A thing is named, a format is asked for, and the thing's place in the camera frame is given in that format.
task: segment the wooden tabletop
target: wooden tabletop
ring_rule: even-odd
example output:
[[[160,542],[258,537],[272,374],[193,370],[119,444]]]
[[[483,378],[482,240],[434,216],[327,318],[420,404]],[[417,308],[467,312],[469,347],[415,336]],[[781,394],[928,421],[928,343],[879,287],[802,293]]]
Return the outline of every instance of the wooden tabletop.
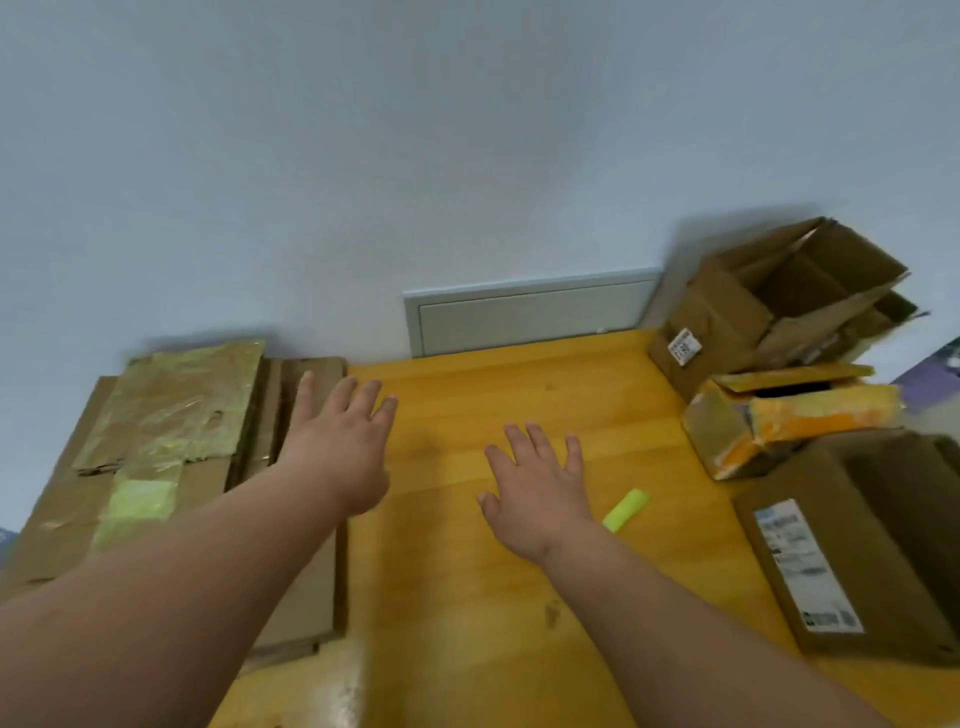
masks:
[[[620,531],[637,553],[769,639],[793,639],[730,505],[690,449],[683,402],[641,331],[369,367],[400,408],[393,487],[348,532],[348,633],[316,657],[234,684],[213,721],[234,728],[630,726],[583,629],[543,575],[494,539],[474,500],[502,426],[536,420],[583,441],[602,517],[652,495]],[[643,619],[642,610],[637,619]],[[819,660],[900,725],[960,721],[960,670]]]

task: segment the white label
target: white label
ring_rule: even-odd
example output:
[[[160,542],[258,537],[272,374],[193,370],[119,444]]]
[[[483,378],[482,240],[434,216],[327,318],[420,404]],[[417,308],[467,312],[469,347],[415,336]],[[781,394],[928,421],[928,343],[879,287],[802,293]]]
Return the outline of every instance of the white label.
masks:
[[[685,367],[686,363],[702,348],[703,346],[697,341],[697,338],[690,333],[689,328],[685,328],[678,333],[674,340],[670,342],[670,346],[667,347],[670,353],[673,354],[673,358],[675,358],[677,363],[682,367]]]
[[[793,498],[754,511],[786,588],[809,632],[865,630]]]

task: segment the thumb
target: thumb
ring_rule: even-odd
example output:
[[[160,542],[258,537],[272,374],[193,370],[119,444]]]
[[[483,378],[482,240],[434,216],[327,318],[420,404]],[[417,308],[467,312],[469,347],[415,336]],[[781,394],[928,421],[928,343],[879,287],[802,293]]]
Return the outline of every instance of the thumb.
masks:
[[[480,510],[483,511],[483,517],[492,531],[496,531],[496,521],[500,517],[500,498],[489,491],[477,494],[477,502],[480,504]]]

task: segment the forearm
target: forearm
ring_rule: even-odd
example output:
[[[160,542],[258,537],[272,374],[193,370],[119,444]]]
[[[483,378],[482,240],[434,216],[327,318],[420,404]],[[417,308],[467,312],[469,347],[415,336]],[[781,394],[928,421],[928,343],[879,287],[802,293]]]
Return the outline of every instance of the forearm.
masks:
[[[11,723],[206,725],[345,515],[313,485],[273,466],[0,607],[0,704]]]
[[[642,725],[888,725],[858,697],[660,574],[598,524],[568,534],[543,566]]]

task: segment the wood surface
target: wood surface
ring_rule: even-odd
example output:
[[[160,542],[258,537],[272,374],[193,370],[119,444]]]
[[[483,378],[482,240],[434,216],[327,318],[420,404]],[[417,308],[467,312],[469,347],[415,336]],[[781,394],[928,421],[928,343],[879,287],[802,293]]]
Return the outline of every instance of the wood surface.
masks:
[[[535,419],[580,435],[599,519],[652,495],[619,533],[658,568],[769,639],[796,646],[730,504],[703,471],[684,406],[628,331],[352,370],[400,408],[393,487],[348,525],[348,629],[317,656],[242,677],[217,728],[630,726],[583,629],[533,566],[493,538],[474,496],[482,448]],[[642,608],[637,619],[643,619]],[[818,660],[898,725],[960,721],[960,670]]]

